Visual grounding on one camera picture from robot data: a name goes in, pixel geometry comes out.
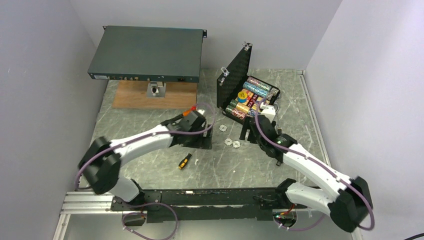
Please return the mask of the blue yellow card deck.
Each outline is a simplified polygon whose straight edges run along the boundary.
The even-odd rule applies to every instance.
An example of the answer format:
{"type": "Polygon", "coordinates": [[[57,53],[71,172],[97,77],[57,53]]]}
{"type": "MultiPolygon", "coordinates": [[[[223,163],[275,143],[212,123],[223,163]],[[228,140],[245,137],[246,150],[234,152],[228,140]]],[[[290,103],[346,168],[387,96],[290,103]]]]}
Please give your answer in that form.
{"type": "Polygon", "coordinates": [[[261,96],[258,96],[257,99],[254,101],[254,105],[260,109],[264,109],[267,105],[269,105],[269,103],[270,102],[269,100],[267,100],[267,98],[261,96]]]}

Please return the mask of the grey white 1 chip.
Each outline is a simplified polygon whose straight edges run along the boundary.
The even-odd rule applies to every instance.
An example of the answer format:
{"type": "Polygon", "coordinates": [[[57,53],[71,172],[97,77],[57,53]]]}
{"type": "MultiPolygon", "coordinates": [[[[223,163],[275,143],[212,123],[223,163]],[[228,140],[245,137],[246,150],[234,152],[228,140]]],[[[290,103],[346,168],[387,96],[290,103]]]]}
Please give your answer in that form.
{"type": "Polygon", "coordinates": [[[231,146],[231,145],[233,144],[233,141],[232,141],[230,138],[226,138],[226,139],[224,140],[224,144],[225,144],[226,146],[231,146]]]}

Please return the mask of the black poker chip case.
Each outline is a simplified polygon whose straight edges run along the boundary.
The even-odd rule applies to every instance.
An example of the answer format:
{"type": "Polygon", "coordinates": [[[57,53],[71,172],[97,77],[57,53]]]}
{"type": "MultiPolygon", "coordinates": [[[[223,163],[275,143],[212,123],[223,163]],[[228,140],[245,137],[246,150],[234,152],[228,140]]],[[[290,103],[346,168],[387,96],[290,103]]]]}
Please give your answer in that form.
{"type": "Polygon", "coordinates": [[[253,44],[244,42],[243,47],[216,80],[216,105],[222,114],[242,124],[245,118],[252,117],[257,107],[257,97],[269,100],[273,105],[280,96],[281,90],[257,77],[248,74],[253,44]],[[239,92],[248,94],[244,103],[237,101],[239,92]]]}

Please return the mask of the dark green rack server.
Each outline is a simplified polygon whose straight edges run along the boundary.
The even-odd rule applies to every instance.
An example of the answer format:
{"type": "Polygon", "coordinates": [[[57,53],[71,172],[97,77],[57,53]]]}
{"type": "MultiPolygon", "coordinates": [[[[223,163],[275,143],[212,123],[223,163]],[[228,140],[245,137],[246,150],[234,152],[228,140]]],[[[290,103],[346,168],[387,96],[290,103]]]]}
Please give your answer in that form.
{"type": "Polygon", "coordinates": [[[92,79],[198,83],[205,29],[104,26],[92,79]]]}

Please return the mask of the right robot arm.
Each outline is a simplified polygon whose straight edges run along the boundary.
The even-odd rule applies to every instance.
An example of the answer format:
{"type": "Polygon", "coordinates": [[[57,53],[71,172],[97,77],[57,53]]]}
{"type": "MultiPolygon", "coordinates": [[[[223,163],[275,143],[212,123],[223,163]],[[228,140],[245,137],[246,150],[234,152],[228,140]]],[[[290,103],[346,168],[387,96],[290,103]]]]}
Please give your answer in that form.
{"type": "Polygon", "coordinates": [[[257,144],[276,165],[285,164],[302,173],[316,187],[287,178],[275,189],[276,203],[287,208],[303,205],[323,213],[343,231],[352,233],[361,222],[373,218],[373,203],[369,185],[360,176],[349,177],[316,159],[296,139],[277,131],[275,123],[263,115],[246,117],[241,140],[257,144]]]}

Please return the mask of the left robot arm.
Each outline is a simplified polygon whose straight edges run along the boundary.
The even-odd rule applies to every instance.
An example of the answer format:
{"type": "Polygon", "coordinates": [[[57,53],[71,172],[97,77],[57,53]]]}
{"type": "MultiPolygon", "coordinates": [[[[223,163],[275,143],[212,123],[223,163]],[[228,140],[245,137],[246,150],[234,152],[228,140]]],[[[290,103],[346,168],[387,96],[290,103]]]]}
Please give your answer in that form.
{"type": "Polygon", "coordinates": [[[173,146],[200,149],[213,124],[200,110],[167,119],[150,130],[121,139],[96,138],[78,164],[75,187],[84,177],[97,195],[111,193],[131,210],[145,203],[145,192],[134,180],[121,176],[121,167],[145,154],[173,146]]]}

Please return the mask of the silver metal stand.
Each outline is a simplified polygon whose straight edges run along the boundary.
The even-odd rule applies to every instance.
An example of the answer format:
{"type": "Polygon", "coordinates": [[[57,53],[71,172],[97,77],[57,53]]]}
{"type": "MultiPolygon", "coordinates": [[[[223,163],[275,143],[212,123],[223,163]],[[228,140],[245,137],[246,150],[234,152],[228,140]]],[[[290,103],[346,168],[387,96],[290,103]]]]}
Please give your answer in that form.
{"type": "Polygon", "coordinates": [[[166,96],[166,83],[162,81],[150,81],[147,85],[147,98],[164,98],[166,96]]]}

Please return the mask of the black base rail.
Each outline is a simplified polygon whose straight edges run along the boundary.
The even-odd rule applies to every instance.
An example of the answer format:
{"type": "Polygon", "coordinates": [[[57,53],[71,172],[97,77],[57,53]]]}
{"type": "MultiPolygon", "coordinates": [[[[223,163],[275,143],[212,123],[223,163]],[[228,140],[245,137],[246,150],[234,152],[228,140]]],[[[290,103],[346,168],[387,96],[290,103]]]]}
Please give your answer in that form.
{"type": "Polygon", "coordinates": [[[146,189],[145,206],[133,206],[113,197],[113,212],[142,212],[148,223],[199,220],[256,219],[271,221],[278,213],[304,208],[291,203],[274,187],[209,188],[209,189],[146,189]]]}

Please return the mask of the blue yellow dealer button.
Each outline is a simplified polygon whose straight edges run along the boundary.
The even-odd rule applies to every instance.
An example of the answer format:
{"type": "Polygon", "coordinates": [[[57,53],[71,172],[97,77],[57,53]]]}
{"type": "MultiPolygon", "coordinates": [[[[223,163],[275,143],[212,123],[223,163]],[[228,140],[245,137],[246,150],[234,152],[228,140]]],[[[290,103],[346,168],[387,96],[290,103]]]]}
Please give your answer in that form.
{"type": "Polygon", "coordinates": [[[244,92],[244,91],[240,91],[240,92],[237,94],[237,101],[238,101],[239,103],[245,103],[247,100],[248,100],[248,94],[247,94],[246,92],[244,92]]]}

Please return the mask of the wooden board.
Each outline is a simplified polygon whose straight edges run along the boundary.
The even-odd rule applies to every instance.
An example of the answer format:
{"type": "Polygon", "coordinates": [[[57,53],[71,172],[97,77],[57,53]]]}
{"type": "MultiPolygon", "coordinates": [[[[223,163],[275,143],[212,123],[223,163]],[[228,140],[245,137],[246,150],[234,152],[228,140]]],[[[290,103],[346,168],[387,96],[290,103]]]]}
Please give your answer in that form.
{"type": "Polygon", "coordinates": [[[164,82],[164,98],[147,97],[150,81],[120,81],[112,107],[116,109],[181,109],[186,110],[197,103],[198,84],[188,82],[164,82]]]}

